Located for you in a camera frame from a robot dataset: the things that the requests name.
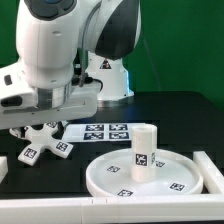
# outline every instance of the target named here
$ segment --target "green background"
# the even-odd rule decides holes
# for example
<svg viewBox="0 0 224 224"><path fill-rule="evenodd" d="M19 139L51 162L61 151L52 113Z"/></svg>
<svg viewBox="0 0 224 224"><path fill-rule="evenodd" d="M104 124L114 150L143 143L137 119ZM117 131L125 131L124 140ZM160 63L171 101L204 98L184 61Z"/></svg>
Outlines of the green background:
<svg viewBox="0 0 224 224"><path fill-rule="evenodd" d="M1 67L17 60L18 2L0 0ZM196 91L224 110L224 0L141 0L141 8L143 32L124 60L131 88Z"/></svg>

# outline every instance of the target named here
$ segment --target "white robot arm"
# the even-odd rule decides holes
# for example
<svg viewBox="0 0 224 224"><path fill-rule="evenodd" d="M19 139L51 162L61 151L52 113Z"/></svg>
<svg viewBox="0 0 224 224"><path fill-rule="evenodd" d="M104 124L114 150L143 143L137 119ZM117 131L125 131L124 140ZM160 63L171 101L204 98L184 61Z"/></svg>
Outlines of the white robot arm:
<svg viewBox="0 0 224 224"><path fill-rule="evenodd" d="M0 70L0 129L92 116L100 85L71 85L77 48L120 59L140 21L139 0L21 0L19 60Z"/></svg>

